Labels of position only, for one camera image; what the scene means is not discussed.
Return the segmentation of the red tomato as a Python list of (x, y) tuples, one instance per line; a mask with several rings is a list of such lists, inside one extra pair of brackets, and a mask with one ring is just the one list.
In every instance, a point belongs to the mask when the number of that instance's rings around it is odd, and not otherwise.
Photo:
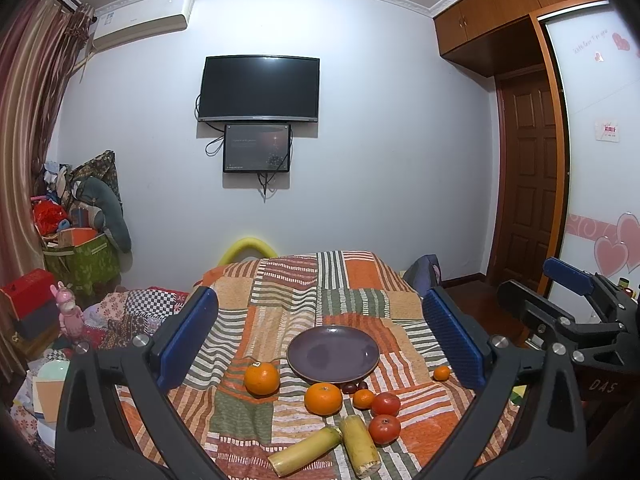
[(400, 399), (396, 394), (382, 392), (374, 397), (370, 411), (373, 416), (388, 415), (396, 417), (400, 411)]
[(369, 434), (377, 446), (385, 446), (397, 440), (401, 426), (397, 417), (392, 415), (378, 415), (370, 421)]

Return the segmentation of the striped brown curtain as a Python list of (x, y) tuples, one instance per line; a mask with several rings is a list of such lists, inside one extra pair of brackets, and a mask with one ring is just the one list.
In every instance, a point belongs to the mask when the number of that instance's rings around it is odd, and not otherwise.
[(41, 268), (30, 198), (51, 142), (93, 7), (27, 0), (1, 35), (1, 283)]

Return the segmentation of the checkered quilt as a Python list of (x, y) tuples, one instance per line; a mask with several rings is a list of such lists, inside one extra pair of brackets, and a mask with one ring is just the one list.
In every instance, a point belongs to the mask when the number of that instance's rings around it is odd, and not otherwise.
[(188, 292), (159, 287), (110, 292), (84, 311), (81, 341), (93, 349), (127, 347), (134, 336), (153, 336), (188, 298)]

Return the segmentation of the large orange with sticker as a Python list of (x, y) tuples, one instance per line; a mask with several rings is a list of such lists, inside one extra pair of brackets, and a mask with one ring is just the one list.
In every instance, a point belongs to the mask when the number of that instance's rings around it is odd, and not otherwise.
[(271, 363), (254, 362), (247, 367), (243, 384), (253, 396), (272, 396), (280, 387), (280, 373)]

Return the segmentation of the yellow corn cob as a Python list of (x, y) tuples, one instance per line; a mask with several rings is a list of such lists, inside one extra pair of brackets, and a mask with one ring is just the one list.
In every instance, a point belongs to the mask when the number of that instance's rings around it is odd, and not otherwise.
[(341, 430), (325, 426), (282, 451), (268, 456), (268, 462), (278, 477), (283, 478), (304, 469), (343, 442)]
[(344, 447), (359, 479), (370, 477), (381, 467), (381, 459), (367, 426), (357, 415), (349, 415), (340, 422)]

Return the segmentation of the orange cardboard box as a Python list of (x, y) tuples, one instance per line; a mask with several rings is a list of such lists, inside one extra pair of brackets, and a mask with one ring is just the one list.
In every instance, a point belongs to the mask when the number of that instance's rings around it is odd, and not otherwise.
[(68, 228), (58, 232), (58, 246), (77, 247), (99, 235), (93, 228)]

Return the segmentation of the red box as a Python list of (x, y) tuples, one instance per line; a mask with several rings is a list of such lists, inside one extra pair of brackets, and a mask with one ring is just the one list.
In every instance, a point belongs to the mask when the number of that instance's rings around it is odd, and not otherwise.
[(14, 320), (21, 320), (53, 299), (54, 275), (36, 269), (1, 287), (1, 305)]

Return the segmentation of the dark red grapes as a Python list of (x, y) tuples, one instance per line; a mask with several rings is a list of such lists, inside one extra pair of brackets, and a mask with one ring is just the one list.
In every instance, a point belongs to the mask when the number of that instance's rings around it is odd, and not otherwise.
[(349, 396), (355, 394), (359, 390), (367, 390), (367, 388), (368, 385), (364, 380), (360, 380), (360, 382), (350, 382), (349, 384), (342, 385), (342, 391)]

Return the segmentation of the wall mounted black television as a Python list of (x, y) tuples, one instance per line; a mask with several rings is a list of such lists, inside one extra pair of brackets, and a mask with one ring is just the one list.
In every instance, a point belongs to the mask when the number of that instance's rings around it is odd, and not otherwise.
[(316, 122), (319, 93), (318, 58), (209, 56), (198, 96), (198, 120)]

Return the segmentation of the small mandarin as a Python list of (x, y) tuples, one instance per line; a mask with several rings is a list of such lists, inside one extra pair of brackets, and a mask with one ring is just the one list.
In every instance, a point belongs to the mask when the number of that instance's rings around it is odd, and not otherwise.
[(369, 389), (359, 389), (352, 395), (352, 405), (360, 411), (367, 411), (375, 399), (375, 393)]
[(438, 366), (433, 370), (433, 379), (436, 380), (436, 382), (446, 382), (450, 375), (451, 370), (447, 365)]

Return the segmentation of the striped patchwork blanket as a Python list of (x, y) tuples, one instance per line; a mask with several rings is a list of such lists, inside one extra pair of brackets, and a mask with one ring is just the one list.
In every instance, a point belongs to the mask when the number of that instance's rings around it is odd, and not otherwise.
[[(232, 263), (202, 279), (218, 314), (169, 400), (207, 455), (232, 479), (270, 479), (268, 456), (326, 426), (304, 404), (307, 384), (288, 365), (292, 339), (310, 328), (358, 328), (378, 344), (367, 378), (400, 399), (398, 439), (382, 448), (382, 479), (409, 479), (431, 459), (473, 400), (456, 378), (436, 382), (446, 356), (421, 312), (420, 296), (372, 252), (336, 250)], [(277, 367), (280, 387), (253, 396), (247, 367)]]

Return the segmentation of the brown wooden door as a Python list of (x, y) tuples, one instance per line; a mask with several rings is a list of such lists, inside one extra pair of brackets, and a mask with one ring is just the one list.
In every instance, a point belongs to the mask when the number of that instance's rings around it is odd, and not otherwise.
[(537, 289), (547, 258), (556, 190), (556, 139), (549, 79), (541, 66), (497, 80), (499, 192), (489, 283)]

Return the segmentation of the mint green round lid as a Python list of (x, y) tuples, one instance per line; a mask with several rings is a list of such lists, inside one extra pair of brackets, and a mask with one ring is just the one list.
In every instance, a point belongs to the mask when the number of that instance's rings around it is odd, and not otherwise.
[(52, 360), (45, 362), (38, 370), (37, 379), (40, 382), (64, 382), (70, 362)]

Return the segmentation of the red plastic bag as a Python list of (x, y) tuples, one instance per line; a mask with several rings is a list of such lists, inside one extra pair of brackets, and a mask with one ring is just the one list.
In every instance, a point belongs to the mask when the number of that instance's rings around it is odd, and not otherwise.
[(40, 200), (32, 207), (32, 218), (35, 227), (41, 236), (47, 236), (58, 232), (58, 227), (68, 220), (65, 209), (58, 203), (50, 200)]

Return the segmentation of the green patterned storage box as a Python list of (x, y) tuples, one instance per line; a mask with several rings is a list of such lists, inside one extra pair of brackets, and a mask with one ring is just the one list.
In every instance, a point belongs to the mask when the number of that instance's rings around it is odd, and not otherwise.
[(120, 274), (116, 249), (105, 234), (75, 247), (44, 248), (42, 253), (47, 270), (76, 296), (96, 296)]

